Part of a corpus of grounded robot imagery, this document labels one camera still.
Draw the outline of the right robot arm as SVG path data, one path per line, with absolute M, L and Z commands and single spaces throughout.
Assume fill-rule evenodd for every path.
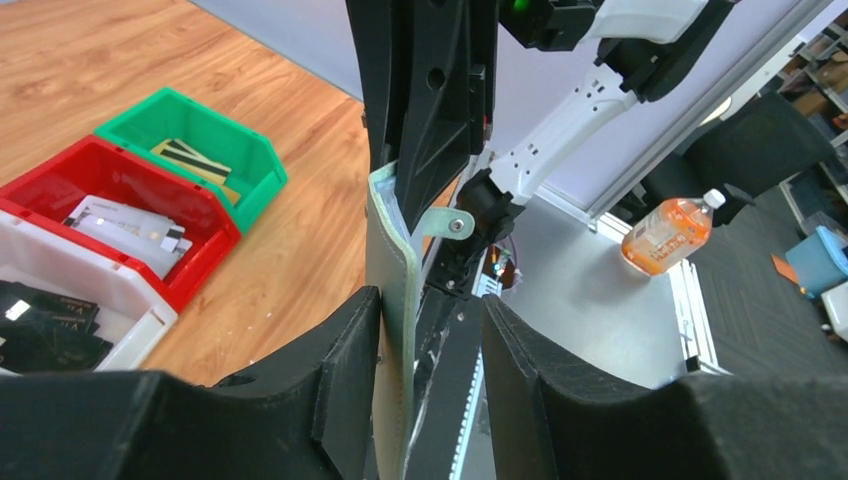
M 430 283 L 465 299 L 476 265 L 507 237 L 544 178 L 633 106 L 662 99 L 688 75 L 733 9 L 730 1 L 350 1 L 370 163 L 396 167 L 407 228 L 483 151 L 494 120 L 498 29 L 527 49 L 599 43 L 583 82 L 549 128 L 492 161 L 457 201 L 471 236 L 438 250 Z

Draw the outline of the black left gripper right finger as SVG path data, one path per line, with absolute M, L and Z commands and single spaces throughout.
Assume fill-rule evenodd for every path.
M 645 388 L 483 301 L 500 479 L 843 479 L 845 376 L 696 374 Z

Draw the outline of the teal leather card holder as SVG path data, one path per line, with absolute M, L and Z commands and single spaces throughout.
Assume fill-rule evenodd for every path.
M 465 240 L 475 219 L 463 210 L 429 207 L 409 228 L 394 188 L 395 161 L 368 176 L 366 275 L 381 295 L 378 364 L 372 422 L 378 475 L 404 477 L 414 425 L 415 324 L 423 288 L 420 279 L 424 236 Z

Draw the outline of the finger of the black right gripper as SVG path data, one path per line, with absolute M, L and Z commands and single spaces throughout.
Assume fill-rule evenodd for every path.
M 481 152 L 493 98 L 499 4 L 415 1 L 395 195 L 408 230 Z
M 347 0 L 368 133 L 370 170 L 397 159 L 409 100 L 412 3 Z

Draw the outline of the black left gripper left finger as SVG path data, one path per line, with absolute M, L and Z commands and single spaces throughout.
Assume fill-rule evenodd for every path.
M 5 377 L 5 479 L 360 479 L 381 316 L 364 286 L 217 384 L 164 371 Z

